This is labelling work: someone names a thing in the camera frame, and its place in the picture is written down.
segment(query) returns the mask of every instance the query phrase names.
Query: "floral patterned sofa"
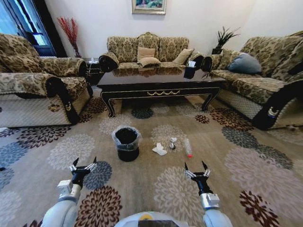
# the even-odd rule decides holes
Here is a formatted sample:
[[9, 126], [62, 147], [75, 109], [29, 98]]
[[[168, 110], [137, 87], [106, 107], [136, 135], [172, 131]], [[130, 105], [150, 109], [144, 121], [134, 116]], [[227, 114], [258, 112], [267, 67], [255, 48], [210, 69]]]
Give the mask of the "floral patterned sofa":
[[[163, 68], [184, 67], [172, 61], [188, 48], [189, 40], [185, 37], [158, 37], [150, 32], [139, 37], [110, 36], [107, 39], [108, 52], [99, 57], [100, 66], [103, 72], [110, 72], [114, 69], [138, 69], [137, 64], [138, 47], [154, 48], [155, 58], [161, 61]], [[197, 68], [200, 68], [203, 55], [193, 52], [187, 61], [196, 61]]]
[[[260, 75], [226, 70], [240, 52], [258, 59]], [[223, 50], [204, 58], [204, 71], [228, 80], [218, 98], [260, 129], [303, 125], [303, 37], [253, 37], [240, 52]]]
[[92, 96], [79, 58], [40, 58], [25, 38], [0, 33], [0, 127], [76, 124]]

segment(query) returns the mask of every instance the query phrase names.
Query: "painting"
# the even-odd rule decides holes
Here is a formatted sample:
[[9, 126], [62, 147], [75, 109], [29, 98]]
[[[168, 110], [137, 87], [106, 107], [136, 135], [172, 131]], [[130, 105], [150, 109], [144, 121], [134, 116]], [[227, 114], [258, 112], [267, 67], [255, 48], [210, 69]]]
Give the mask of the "painting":
[[165, 14], [167, 0], [132, 0], [133, 13]]

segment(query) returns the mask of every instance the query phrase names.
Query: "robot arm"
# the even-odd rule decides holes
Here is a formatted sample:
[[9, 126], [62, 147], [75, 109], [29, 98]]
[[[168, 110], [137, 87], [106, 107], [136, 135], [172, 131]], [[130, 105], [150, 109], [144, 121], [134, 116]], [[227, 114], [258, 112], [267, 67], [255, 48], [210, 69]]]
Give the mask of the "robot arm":
[[219, 211], [219, 197], [214, 194], [207, 185], [207, 180], [211, 170], [202, 161], [205, 172], [192, 173], [188, 170], [185, 163], [185, 175], [198, 184], [199, 196], [201, 198], [203, 209], [205, 214], [203, 215], [203, 221], [206, 227], [232, 227], [232, 223], [229, 218]]
[[76, 159], [70, 170], [72, 180], [60, 181], [57, 188], [60, 190], [58, 202], [45, 214], [42, 227], [73, 227], [77, 218], [77, 203], [83, 187], [84, 177], [97, 167], [97, 160], [88, 166], [76, 167]]

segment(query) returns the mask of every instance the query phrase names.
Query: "white wall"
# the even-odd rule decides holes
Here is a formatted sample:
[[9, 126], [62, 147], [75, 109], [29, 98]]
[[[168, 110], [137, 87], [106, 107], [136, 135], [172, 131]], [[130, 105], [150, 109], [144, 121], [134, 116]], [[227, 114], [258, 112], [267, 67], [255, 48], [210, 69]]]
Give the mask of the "white wall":
[[[45, 0], [68, 56], [73, 50], [57, 17], [74, 17], [79, 24], [78, 46], [83, 57], [107, 51], [110, 35], [186, 36], [190, 47], [208, 54], [222, 26], [243, 27], [256, 0], [168, 0], [166, 15], [132, 15], [131, 0]], [[240, 37], [225, 47], [239, 49]]]
[[256, 0], [239, 45], [254, 36], [285, 36], [303, 30], [303, 0]]

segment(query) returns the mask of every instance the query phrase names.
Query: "carpet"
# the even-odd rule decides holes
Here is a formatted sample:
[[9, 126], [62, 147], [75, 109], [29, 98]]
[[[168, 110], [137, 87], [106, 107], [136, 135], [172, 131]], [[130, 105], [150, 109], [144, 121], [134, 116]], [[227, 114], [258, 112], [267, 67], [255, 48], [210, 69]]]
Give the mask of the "carpet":
[[[202, 226], [203, 209], [195, 182], [184, 175], [201, 160], [212, 170], [208, 184], [233, 226], [298, 227], [303, 222], [303, 129], [260, 131], [214, 100], [201, 112], [203, 97], [115, 100], [108, 118], [100, 91], [74, 126], [0, 131], [0, 226], [38, 227], [58, 199], [57, 184], [70, 179], [68, 166], [97, 157], [84, 179], [76, 227], [112, 227], [142, 211], [167, 213]], [[140, 154], [118, 159], [111, 132], [119, 125], [139, 130]], [[169, 148], [177, 137], [176, 149]], [[184, 140], [193, 151], [189, 159]], [[152, 151], [160, 142], [168, 153]]]

